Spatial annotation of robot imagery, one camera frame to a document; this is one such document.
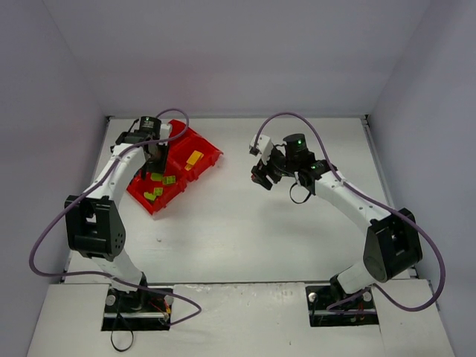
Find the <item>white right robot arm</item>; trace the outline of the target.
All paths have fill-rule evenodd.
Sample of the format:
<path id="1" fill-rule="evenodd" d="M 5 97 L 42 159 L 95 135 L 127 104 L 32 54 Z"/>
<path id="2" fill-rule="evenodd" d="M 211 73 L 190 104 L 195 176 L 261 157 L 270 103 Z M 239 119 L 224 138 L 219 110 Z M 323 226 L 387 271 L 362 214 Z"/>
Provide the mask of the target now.
<path id="1" fill-rule="evenodd" d="M 344 214 L 365 237 L 362 258 L 330 280 L 338 299 L 346 298 L 374 283 L 385 283 L 422 259 L 414 215 L 406 208 L 389 213 L 345 187 L 334 165 L 318 160 L 307 148 L 303 134 L 283 139 L 283 150 L 266 135 L 255 135 L 250 153 L 259 158 L 251 179 L 267 190 L 289 177 Z"/>

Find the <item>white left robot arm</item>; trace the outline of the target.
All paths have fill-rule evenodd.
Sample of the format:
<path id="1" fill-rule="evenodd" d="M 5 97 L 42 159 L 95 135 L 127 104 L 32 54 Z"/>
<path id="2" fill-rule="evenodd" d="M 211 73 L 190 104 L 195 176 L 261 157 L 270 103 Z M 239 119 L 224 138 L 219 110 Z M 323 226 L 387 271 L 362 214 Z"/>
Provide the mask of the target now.
<path id="1" fill-rule="evenodd" d="M 93 184 L 101 183 L 79 203 L 69 196 L 65 206 L 72 209 L 65 215 L 68 245 L 72 251 L 93 261 L 112 288 L 130 293 L 147 286 L 147 279 L 131 261 L 125 249 L 126 229 L 118 206 L 135 175 L 165 171 L 169 146 L 167 143 L 138 146 L 145 141 L 168 139 L 172 125 L 160 119 L 143 116 L 135 131 L 120 134 L 111 148 L 111 156 Z"/>

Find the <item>cyan green red brick stack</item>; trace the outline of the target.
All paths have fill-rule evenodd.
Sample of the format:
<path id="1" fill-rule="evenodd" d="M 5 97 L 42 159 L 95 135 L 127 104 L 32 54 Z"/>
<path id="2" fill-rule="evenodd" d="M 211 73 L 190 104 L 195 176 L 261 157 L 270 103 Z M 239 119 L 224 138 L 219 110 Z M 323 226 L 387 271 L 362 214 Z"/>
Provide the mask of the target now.
<path id="1" fill-rule="evenodd" d="M 152 181 L 162 181 L 163 175 L 160 174 L 160 173 L 152 173 L 152 174 L 150 175 L 150 179 L 151 179 Z"/>

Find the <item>green curved lego piece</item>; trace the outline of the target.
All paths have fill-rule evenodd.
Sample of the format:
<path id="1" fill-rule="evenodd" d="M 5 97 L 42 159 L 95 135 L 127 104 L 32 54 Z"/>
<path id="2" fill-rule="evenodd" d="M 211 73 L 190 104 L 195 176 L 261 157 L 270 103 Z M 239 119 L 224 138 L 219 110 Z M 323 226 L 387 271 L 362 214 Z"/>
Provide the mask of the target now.
<path id="1" fill-rule="evenodd" d="M 144 198 L 148 201 L 154 202 L 156 199 L 156 195 L 154 193 L 144 192 Z"/>

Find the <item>pale yellow lego brick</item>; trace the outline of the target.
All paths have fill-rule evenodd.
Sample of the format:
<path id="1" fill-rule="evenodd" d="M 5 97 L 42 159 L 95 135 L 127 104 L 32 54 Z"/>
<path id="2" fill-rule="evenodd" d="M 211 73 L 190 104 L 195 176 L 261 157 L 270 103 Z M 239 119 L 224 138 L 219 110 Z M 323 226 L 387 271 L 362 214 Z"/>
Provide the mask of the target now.
<path id="1" fill-rule="evenodd" d="M 194 150 L 190 157 L 187 159 L 187 165 L 194 166 L 203 158 L 204 154 L 200 151 Z"/>

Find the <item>lime green lego brick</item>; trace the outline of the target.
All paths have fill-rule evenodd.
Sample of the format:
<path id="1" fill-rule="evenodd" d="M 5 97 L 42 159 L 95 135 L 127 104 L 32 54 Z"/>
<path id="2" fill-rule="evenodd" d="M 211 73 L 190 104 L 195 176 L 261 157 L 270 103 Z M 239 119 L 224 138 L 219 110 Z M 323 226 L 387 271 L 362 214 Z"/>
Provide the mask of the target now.
<path id="1" fill-rule="evenodd" d="M 176 176 L 164 176 L 162 178 L 162 184 L 163 185 L 173 185 L 176 183 Z"/>

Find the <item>red divided plastic bin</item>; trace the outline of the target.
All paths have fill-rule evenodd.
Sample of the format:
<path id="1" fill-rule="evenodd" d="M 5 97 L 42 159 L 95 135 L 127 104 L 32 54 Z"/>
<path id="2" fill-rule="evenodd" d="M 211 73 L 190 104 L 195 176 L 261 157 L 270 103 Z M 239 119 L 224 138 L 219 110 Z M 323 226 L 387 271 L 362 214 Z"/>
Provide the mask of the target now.
<path id="1" fill-rule="evenodd" d="M 162 181 L 152 181 L 152 173 L 147 173 L 145 178 L 138 173 L 127 187 L 129 195 L 151 215 L 164 209 L 175 197 L 183 193 L 188 183 L 197 180 L 204 171 L 214 166 L 222 155 L 221 150 L 191 128 L 187 128 L 180 138 L 170 142 L 169 148 L 166 170 L 162 175 L 176 176 L 175 184 L 166 186 Z M 202 152 L 204 156 L 192 170 L 186 171 L 187 159 L 194 150 Z M 144 198 L 144 192 L 153 193 L 155 187 L 162 187 L 163 194 L 156 196 L 154 202 L 148 201 Z"/>

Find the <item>small lime square brick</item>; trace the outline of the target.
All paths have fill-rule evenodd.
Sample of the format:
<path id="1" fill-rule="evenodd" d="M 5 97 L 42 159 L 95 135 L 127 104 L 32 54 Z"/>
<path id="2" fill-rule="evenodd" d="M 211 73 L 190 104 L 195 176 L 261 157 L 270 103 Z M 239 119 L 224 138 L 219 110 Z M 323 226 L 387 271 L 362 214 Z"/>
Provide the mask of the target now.
<path id="1" fill-rule="evenodd" d="M 163 188 L 162 187 L 155 187 L 153 194 L 155 196 L 161 196 L 163 194 Z"/>

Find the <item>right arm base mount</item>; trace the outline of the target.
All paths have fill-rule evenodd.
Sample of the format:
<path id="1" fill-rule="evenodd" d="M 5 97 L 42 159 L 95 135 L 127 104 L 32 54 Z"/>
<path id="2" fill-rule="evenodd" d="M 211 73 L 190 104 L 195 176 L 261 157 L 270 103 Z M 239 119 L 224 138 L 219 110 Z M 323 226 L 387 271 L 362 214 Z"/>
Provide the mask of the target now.
<path id="1" fill-rule="evenodd" d="M 360 327 L 379 324 L 373 295 L 369 289 L 340 303 L 328 285 L 307 286 L 306 303 L 311 327 Z"/>

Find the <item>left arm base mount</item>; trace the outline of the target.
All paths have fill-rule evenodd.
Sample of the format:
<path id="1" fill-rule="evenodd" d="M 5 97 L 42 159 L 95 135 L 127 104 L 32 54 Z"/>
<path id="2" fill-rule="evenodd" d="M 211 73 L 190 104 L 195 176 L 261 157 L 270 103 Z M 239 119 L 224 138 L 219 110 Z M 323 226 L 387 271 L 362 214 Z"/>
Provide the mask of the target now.
<path id="1" fill-rule="evenodd" d="M 174 298 L 171 288 L 162 288 L 164 294 L 138 290 L 122 292 L 108 288 L 102 331 L 151 332 L 170 329 Z"/>

